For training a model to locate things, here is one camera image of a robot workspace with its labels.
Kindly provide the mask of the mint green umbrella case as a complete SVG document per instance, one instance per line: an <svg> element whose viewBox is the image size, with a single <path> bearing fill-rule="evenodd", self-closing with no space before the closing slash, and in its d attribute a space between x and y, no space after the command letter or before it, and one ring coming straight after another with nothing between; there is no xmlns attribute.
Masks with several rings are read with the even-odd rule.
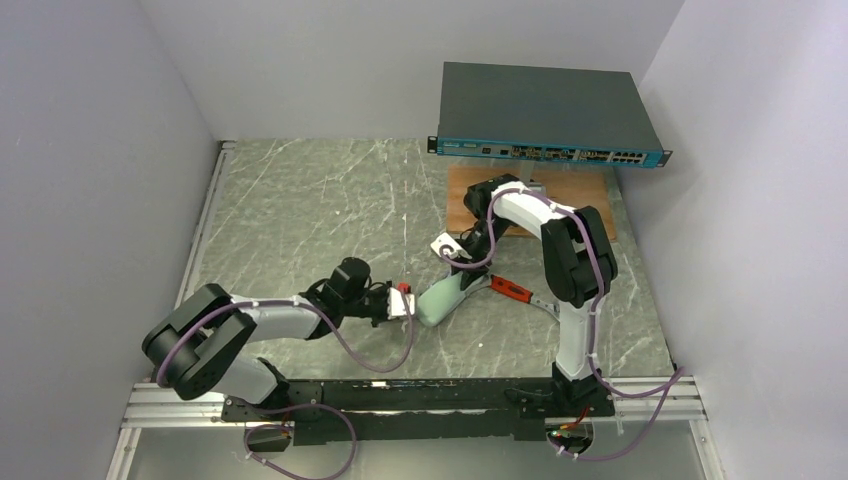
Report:
<svg viewBox="0 0 848 480"><path fill-rule="evenodd" d="M473 293L491 285L489 274L465 282L470 277L467 273L452 274L435 282L419 295L416 299L416 316L421 324L426 327L439 325Z"/></svg>

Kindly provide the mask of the red handled adjustable wrench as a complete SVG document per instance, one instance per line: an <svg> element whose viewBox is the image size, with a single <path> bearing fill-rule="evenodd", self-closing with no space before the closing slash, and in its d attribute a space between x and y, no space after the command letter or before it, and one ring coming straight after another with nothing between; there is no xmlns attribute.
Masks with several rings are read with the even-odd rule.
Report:
<svg viewBox="0 0 848 480"><path fill-rule="evenodd" d="M553 303L540 300L532 291L497 275L490 275L489 288L512 300L537 307L553 318L559 317L559 307Z"/></svg>

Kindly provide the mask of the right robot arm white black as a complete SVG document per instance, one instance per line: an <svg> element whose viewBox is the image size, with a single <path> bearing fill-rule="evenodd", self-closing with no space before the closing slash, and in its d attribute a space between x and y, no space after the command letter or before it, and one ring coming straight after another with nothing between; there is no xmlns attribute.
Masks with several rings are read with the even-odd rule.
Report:
<svg viewBox="0 0 848 480"><path fill-rule="evenodd" d="M467 188L463 198L475 223L458 251L441 251L462 290L488 273L498 240L511 227L536 237L544 278L558 302L560 343L552 379L557 396L577 400L601 391L598 380L596 314L618 275L599 211L568 207L504 174Z"/></svg>

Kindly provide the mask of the wooden board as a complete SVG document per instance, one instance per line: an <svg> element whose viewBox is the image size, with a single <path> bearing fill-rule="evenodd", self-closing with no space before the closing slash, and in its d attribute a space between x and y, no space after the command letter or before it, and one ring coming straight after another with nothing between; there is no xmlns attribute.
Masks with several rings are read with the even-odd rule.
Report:
<svg viewBox="0 0 848 480"><path fill-rule="evenodd" d="M519 170L488 166L448 167L446 230L449 233L461 233L474 224L475 217L463 203L467 188L502 174L517 176ZM601 173L535 170L531 179L543 185L547 196L560 204L595 207L600 213L610 241L617 240L607 183Z"/></svg>

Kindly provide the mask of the network switch blue front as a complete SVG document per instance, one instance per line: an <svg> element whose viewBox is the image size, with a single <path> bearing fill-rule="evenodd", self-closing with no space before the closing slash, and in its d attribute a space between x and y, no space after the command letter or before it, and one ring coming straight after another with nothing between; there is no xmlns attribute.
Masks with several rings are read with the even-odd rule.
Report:
<svg viewBox="0 0 848 480"><path fill-rule="evenodd" d="M430 153L558 164L664 167L628 72L447 62Z"/></svg>

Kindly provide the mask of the grey metal stand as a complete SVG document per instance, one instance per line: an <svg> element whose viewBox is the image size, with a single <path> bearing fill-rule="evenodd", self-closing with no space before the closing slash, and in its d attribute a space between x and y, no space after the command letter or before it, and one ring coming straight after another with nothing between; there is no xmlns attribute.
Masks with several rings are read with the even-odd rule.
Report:
<svg viewBox="0 0 848 480"><path fill-rule="evenodd" d="M519 175L518 175L519 180L528 189L534 190L536 192L543 193L544 192L544 186L541 183L539 183L539 182L537 182L533 179L534 168L535 168L535 162L533 162L533 161L522 161L520 163L520 167L519 167Z"/></svg>

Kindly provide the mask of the aluminium rail frame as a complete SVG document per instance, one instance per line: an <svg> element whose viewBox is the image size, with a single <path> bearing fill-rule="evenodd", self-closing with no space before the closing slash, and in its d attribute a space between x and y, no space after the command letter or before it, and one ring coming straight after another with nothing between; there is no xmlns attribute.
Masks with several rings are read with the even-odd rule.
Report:
<svg viewBox="0 0 848 480"><path fill-rule="evenodd" d="M246 259L273 243L265 225L230 243L223 236L234 229L237 216L258 204L271 177L300 157L318 165L318 181L329 190L361 192L368 174L385 180L387 191L395 197L394 218L401 224L402 244L376 253L374 263L395 272L411 272L419 279L436 273L427 252L413 251L411 239L417 234L433 236L447 222L446 204L456 195L448 186L448 176L459 166L458 160L432 155L423 141L414 139L225 141L196 228L180 298L186 298L206 278L224 278L223 263L230 256ZM580 175L602 188L598 201L610 206L609 233L623 269L619 289L603 305L599 321L600 365L606 381L614 387L616 409L605 424L613 429L613 440L624 445L645 422L653 420L656 426L644 439L643 451L671 452L666 469L676 478L722 479L725 471L699 387L692 376L672 377L672 357L617 180L598 167L584 168ZM140 474L144 430L223 429L221 415L227 405L219 394L183 401L153 382L136 384L109 477L129 479Z"/></svg>

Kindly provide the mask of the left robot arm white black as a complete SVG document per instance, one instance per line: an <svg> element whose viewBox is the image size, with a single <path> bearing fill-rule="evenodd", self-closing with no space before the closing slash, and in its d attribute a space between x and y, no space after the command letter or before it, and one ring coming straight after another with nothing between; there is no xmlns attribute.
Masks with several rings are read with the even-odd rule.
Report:
<svg viewBox="0 0 848 480"><path fill-rule="evenodd" d="M249 298L205 284L145 336L141 350L154 365L156 384L183 400L214 392L276 409L290 405L290 383L269 360L242 358L245 346L338 337L347 318L379 326L410 321L415 313L408 285L376 282L367 262L347 257L329 276L285 298Z"/></svg>

